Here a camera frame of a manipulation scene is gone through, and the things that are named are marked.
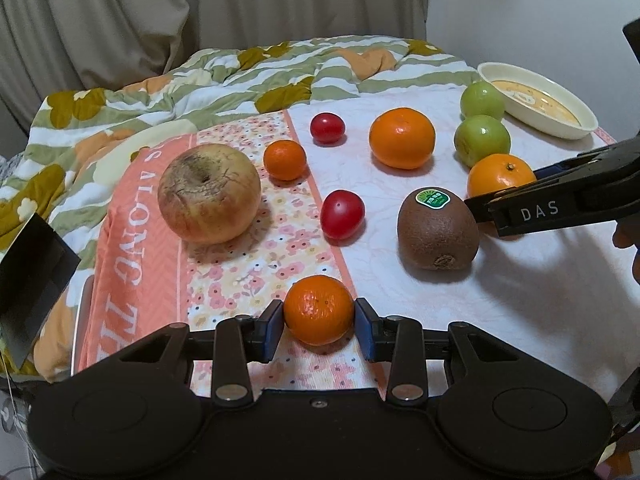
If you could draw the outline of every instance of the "wrinkled apple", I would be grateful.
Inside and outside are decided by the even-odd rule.
[[[158,206],[169,228],[200,244],[220,244],[242,234],[260,200],[253,163],[224,144],[203,144],[179,155],[158,186]]]

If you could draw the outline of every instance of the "beige curtain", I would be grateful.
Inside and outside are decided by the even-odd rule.
[[[0,99],[27,130],[53,92],[118,89],[200,48],[346,34],[424,38],[424,0],[0,0]]]
[[[248,48],[346,34],[424,38],[423,0],[199,0],[202,46]]]
[[[185,59],[186,0],[0,0],[0,96],[23,128],[44,98],[117,89]]]

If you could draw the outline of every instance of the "hand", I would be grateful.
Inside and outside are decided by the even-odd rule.
[[[633,242],[631,238],[629,238],[624,229],[617,225],[616,232],[613,233],[613,245],[619,249],[626,249],[633,246]],[[640,283],[640,251],[636,253],[636,258],[634,259],[634,264],[632,266],[632,272],[634,274],[634,278],[636,282]]]

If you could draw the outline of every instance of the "black tool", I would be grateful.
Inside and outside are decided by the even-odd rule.
[[[640,243],[640,137],[534,173],[532,184],[465,200],[476,221],[505,236],[618,220]]]
[[[354,305],[365,358],[391,362],[386,400],[375,389],[254,400],[246,364],[273,357],[280,301],[206,332],[173,323],[35,399],[42,478],[596,479],[612,419],[593,390],[468,323],[424,330]],[[444,361],[440,397],[426,359]],[[210,399],[188,387],[193,360],[213,361]]]
[[[613,394],[609,409],[614,424],[610,439],[613,443],[640,424],[640,367]]]

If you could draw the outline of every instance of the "white wall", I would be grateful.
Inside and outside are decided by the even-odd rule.
[[[640,0],[429,0],[427,38],[474,66],[555,80],[620,140],[640,128],[640,64],[622,34],[638,16]]]

